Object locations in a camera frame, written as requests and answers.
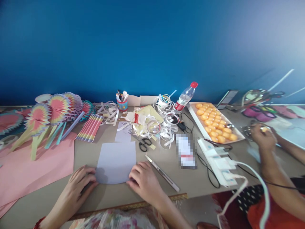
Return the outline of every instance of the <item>tray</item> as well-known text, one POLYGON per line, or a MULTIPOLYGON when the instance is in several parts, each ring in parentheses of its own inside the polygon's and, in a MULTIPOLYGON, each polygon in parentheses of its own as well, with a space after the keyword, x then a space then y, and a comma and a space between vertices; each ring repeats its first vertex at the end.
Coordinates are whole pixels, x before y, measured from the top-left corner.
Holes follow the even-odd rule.
MULTIPOLYGON (((187 108, 188 110, 190 111, 193 119, 195 120, 195 123, 197 124, 200 132, 202 133, 202 135, 204 136, 204 138, 206 139, 209 139, 211 140, 211 137, 209 136, 209 134, 206 132, 206 130, 204 129, 204 127, 206 127, 206 125, 204 124, 204 122, 199 118, 199 116, 196 114, 197 112, 197 108, 196 108, 196 104, 197 103, 202 103, 202 102, 189 102, 187 104, 187 108)), ((232 123, 230 122, 229 119, 227 119, 226 116, 224 116, 222 113, 221 113, 221 118, 222 120, 226 121, 227 123, 232 123)), ((234 128, 234 130, 232 130, 232 134, 235 134, 237 135, 238 139, 236 141, 229 141, 229 140, 226 140, 225 144, 228 144, 228 143, 234 143, 234 142, 238 142, 238 141, 241 141, 241 140, 244 140, 245 137, 244 135, 242 135, 242 133, 237 129, 237 128, 234 128)))

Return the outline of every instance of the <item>power strip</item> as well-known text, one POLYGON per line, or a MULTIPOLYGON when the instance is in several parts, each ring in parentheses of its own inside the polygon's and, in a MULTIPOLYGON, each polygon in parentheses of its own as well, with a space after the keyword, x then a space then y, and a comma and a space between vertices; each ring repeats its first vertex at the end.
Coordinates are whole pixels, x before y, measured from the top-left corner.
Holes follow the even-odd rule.
POLYGON ((216 151, 215 147, 205 141, 203 138, 198 138, 197 140, 205 158, 207 159, 208 163, 210 164, 213 172, 215 173, 215 176, 217 177, 219 183, 225 187, 237 185, 237 182, 235 179, 227 179, 225 178, 224 174, 231 173, 228 169, 219 169, 217 162, 215 160, 221 159, 220 155, 216 151))

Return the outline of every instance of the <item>plastic bottle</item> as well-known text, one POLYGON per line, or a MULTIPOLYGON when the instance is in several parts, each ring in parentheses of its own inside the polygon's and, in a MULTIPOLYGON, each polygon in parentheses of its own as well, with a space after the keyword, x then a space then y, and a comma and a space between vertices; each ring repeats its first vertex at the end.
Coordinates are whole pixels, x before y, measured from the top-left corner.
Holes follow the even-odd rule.
POLYGON ((191 85, 182 92, 178 101, 176 102, 175 113, 180 114, 182 112, 186 104, 192 99, 197 86, 197 82, 192 82, 191 85))

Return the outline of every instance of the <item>pencil cup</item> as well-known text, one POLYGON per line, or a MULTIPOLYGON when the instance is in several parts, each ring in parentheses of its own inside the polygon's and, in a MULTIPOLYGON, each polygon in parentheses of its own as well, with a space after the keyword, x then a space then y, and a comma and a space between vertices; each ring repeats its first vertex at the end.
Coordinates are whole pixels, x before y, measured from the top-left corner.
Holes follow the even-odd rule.
POLYGON ((128 101, 128 99, 126 99, 126 101, 124 101, 124 102, 120 102, 119 100, 117 100, 118 107, 121 112, 127 111, 127 108, 128 108, 127 101, 128 101))

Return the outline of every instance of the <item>pink paper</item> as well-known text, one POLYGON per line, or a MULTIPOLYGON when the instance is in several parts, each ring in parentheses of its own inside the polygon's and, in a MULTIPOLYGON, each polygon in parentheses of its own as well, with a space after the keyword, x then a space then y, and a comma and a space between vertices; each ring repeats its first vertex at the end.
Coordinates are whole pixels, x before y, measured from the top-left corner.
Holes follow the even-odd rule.
POLYGON ((56 141, 49 149, 37 150, 37 159, 32 161, 31 141, 14 152, 7 147, 0 151, 0 218, 19 198, 73 173, 74 139, 71 132, 59 145, 56 141))

